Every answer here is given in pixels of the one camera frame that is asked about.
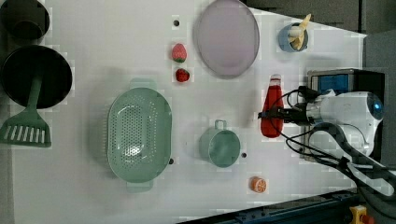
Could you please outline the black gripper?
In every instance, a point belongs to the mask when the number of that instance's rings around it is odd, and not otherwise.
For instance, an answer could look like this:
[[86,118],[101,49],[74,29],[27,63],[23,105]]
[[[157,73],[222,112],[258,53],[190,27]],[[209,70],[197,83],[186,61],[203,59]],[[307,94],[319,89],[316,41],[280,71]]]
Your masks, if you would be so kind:
[[258,114],[259,119],[282,119],[285,123],[307,125],[306,103],[299,103],[291,108],[273,105]]

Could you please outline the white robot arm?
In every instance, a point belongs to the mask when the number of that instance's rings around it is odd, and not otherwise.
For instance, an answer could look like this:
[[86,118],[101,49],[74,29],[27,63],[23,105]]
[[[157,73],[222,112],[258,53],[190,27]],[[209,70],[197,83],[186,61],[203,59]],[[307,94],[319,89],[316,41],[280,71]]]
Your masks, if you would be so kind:
[[395,172],[370,157],[375,134],[384,118],[381,100],[368,91],[337,94],[301,87],[303,100],[289,108],[271,103],[258,114],[274,124],[277,119],[306,126],[305,155],[331,166],[386,202],[395,200]]

